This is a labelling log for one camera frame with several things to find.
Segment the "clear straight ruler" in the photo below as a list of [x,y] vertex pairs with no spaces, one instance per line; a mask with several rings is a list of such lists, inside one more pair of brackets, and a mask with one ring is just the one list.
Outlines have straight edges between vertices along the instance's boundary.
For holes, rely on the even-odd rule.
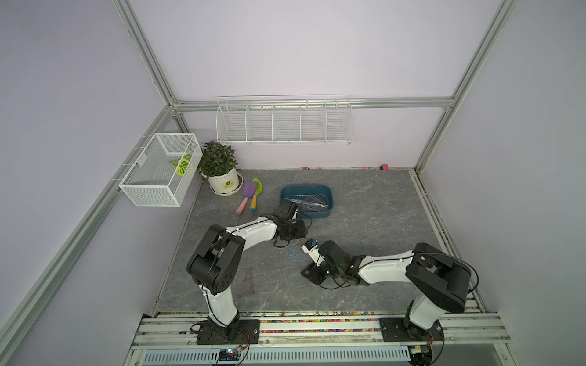
[[286,196],[285,200],[296,203],[304,210],[326,211],[330,209],[329,204],[320,195]]

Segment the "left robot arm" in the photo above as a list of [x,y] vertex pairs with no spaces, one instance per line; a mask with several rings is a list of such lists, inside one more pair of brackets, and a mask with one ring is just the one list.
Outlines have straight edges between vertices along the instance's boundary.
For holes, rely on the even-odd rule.
[[245,251],[262,242],[291,242],[307,236],[298,205],[283,201],[270,215],[236,227],[210,226],[190,257],[186,271],[203,293],[210,321],[227,329],[239,317],[232,285]]

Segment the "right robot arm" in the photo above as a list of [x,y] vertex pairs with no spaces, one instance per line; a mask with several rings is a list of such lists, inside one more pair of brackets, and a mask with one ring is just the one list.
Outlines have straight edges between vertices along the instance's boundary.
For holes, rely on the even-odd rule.
[[331,279],[336,288],[368,286],[381,282],[409,282],[421,296],[409,306],[404,327],[428,331],[444,314],[460,314],[477,271],[467,262],[425,243],[413,250],[390,256],[351,256],[329,240],[309,239],[302,246],[312,263],[302,276],[322,286]]

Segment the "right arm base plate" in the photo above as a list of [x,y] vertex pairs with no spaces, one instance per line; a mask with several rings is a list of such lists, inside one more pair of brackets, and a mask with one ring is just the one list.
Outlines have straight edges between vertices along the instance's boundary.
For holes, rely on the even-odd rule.
[[382,339],[386,343],[444,341],[444,332],[439,320],[436,320],[430,329],[420,328],[406,318],[384,317],[378,321]]

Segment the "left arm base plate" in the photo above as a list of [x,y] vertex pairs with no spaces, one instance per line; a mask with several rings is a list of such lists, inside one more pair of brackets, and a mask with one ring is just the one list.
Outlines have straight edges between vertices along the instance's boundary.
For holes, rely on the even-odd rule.
[[196,343],[199,346],[219,345],[256,345],[260,336],[259,320],[235,320],[223,327],[208,319],[197,331]]

